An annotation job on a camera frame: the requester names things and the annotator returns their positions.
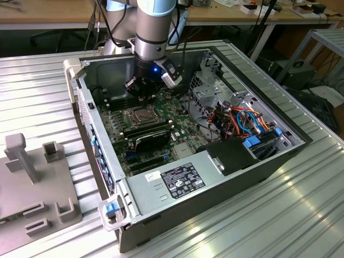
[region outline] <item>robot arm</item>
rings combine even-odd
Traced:
[[[176,0],[108,1],[107,18],[110,26],[114,27],[126,11],[125,18],[113,32],[113,37],[119,43],[132,38],[129,41],[135,55],[134,76],[125,83],[125,88],[143,102],[154,98],[163,82],[167,87],[173,88],[182,80],[181,71],[166,57],[175,6]],[[104,52],[108,52],[106,47],[112,44],[107,42]]]

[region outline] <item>white sticker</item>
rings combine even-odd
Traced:
[[[195,185],[198,185],[198,184],[201,184],[201,183],[203,183],[203,181],[202,180],[198,180],[198,181],[195,182]]]
[[[154,171],[152,173],[149,173],[149,174],[145,175],[145,178],[146,178],[147,182],[161,178],[160,171],[157,170],[157,171]]]

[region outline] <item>blue cable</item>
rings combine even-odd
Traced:
[[[241,125],[241,122],[240,122],[240,113],[241,112],[245,112],[245,113],[248,113],[252,119],[253,119],[253,122],[256,124],[256,126],[258,127],[258,129],[261,131],[261,132],[265,132],[264,128],[257,122],[255,116],[253,113],[251,113],[250,111],[247,111],[247,110],[242,110],[238,113],[238,115],[236,116],[236,120],[238,121],[238,125],[240,126],[241,129],[243,129],[244,131],[248,132],[251,136],[252,136],[252,132],[246,128],[244,128],[242,125]]]
[[[241,122],[240,122],[240,112],[239,112],[238,115],[236,116],[236,120],[237,120],[237,122],[238,122],[239,127],[240,127],[241,129],[243,129],[244,131],[248,132],[249,135],[252,136],[252,132],[251,132],[249,129],[246,129],[245,127],[243,127],[243,126],[241,125]]]

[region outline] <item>desk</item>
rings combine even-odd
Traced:
[[[0,30],[87,28],[94,6],[93,0],[20,1],[26,12],[0,7]]]
[[[282,11],[276,12],[273,16],[269,17],[266,21],[267,27],[264,30],[261,39],[257,43],[250,59],[256,61],[260,52],[262,51],[265,43],[270,37],[272,31],[276,25],[279,24],[330,24],[329,28],[336,28],[344,20],[343,17],[331,16],[328,19],[323,15],[322,17],[317,18],[303,18],[296,13],[292,12],[291,5],[282,5]],[[256,15],[247,15],[240,11],[240,7],[235,5],[231,8],[223,6],[217,2],[212,2],[210,8],[193,8],[189,9],[189,18],[187,25],[189,26],[198,26],[198,25],[254,25],[257,20]],[[316,53],[320,44],[317,44],[312,53]]]
[[[55,28],[87,28],[93,11],[93,0],[22,0],[26,12],[0,8],[0,30],[50,30]],[[343,18],[338,16],[305,19],[293,13],[291,6],[266,22],[268,25],[251,55],[255,61],[277,24],[326,24],[336,28]],[[256,15],[247,15],[238,6],[228,8],[213,2],[210,8],[190,7],[187,25],[254,25]]]

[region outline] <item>workbench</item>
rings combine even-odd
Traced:
[[[62,61],[77,52],[0,59],[0,155],[4,135],[22,132],[27,149],[62,143],[83,219],[3,257],[343,257],[344,142],[232,44],[213,45],[312,139],[266,181],[128,253],[103,229],[100,195],[68,98]],[[224,78],[237,90],[241,83]]]

